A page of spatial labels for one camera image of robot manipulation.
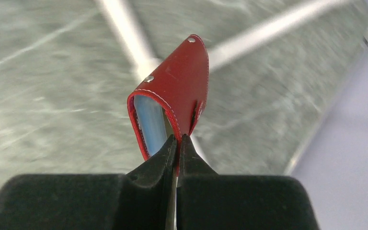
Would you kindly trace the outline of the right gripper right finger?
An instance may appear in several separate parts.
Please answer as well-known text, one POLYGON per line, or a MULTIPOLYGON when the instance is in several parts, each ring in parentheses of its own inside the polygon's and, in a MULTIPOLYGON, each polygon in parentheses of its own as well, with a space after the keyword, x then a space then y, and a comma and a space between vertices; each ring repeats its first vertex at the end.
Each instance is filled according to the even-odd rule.
POLYGON ((180 144, 177 228, 317 230, 319 224, 305 188, 295 178, 218 174, 184 135, 180 144))

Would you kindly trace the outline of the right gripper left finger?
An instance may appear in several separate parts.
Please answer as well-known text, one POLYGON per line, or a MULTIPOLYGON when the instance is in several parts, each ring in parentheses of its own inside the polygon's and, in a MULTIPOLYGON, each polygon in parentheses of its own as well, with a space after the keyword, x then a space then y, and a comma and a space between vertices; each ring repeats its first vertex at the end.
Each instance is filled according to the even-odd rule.
POLYGON ((0 189, 0 230, 172 230, 175 152, 127 174, 22 174, 0 189))

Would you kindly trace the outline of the red card holder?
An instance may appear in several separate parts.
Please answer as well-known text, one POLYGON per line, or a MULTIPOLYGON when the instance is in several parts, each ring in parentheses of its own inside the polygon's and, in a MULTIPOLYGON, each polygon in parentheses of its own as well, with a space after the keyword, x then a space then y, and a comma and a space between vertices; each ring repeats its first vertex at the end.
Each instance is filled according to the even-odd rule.
POLYGON ((192 134, 207 105, 209 60, 202 39, 189 35, 127 98, 127 111, 144 160, 151 157, 136 103, 143 96, 160 105, 172 127, 177 145, 192 134))

